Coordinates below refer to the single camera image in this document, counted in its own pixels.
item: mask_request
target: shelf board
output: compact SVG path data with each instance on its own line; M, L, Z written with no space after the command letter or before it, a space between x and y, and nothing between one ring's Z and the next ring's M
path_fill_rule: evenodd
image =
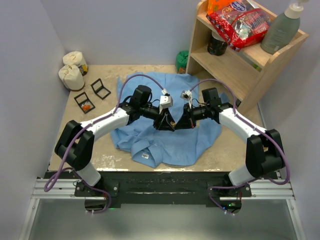
M231 48L227 48L225 54L215 56L203 46L190 56L216 79L226 83L241 101L256 84L259 72Z
M211 22L207 19L206 11L198 14L196 18L206 25L210 30L217 33L214 26L212 26ZM265 52L261 48L260 43L244 47L240 52L261 68L263 68L267 64L268 60L272 57L272 54Z

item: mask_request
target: soap dispenser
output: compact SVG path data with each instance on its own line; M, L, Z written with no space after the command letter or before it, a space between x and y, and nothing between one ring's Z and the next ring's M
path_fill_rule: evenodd
M304 10L302 3L308 1L298 0L290 4L285 12L275 18L261 43L263 50L274 54L291 42L300 27L300 16Z

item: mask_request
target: table top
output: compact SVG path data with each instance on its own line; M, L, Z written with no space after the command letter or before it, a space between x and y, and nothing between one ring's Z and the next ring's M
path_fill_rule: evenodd
M127 75L136 72L176 73L176 70L174 65L89 65L88 73L84 76L84 89L70 92L57 138L60 137L66 123L70 120L75 120L78 123L88 121L113 109L117 103L116 89L118 77L124 81ZM203 80L210 78L211 75L203 71L197 74L196 77ZM103 85L111 91L111 94L104 100L95 95L90 86L99 78L102 80ZM212 87L216 87L219 93L225 92L229 99L232 99L230 93L219 83L205 82L199 85L199 91ZM95 109L87 114L82 112L74 100L74 97L83 91L86 92L89 99L95 105ZM253 108L245 114L245 116L255 124L262 126L258 108ZM129 152L114 147L110 134L106 134L94 143L91 162L98 171L229 172L242 166L245 163L245 157L246 144L230 129L222 126L222 133L214 142L213 146L208 148L197 162L191 166L184 167L161 163L158 167L152 168L135 162L131 159ZM61 159L53 152L48 170L57 171L60 163Z

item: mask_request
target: blue cloth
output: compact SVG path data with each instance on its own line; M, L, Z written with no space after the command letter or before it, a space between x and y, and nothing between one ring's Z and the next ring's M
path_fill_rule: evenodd
M175 122L178 122L186 103L180 98L181 92L189 90L199 80L189 74L159 72L146 74L156 79L172 96L173 106L169 110ZM159 86L146 77L137 76L125 85L121 101L132 95L138 85L146 85L152 89L152 100L160 99L162 93ZM122 82L118 79L117 95L119 95L121 86ZM192 91L192 97L199 99L198 87ZM220 97L224 102L229 101L224 93ZM211 119L202 120L197 128L172 132L155 130L153 120L141 116L133 123L112 131L111 138L117 149L131 152L134 161L155 168L160 163L179 166L193 165L201 154L213 145L220 134L221 126Z

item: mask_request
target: orange object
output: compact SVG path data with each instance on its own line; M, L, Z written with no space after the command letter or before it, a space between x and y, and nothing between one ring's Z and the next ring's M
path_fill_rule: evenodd
M90 105L83 105L83 106L82 106L82 109L83 109L84 111L87 111L87 110L90 109Z
M235 0L209 0L207 13L210 15L213 12L228 6L230 3L234 1Z

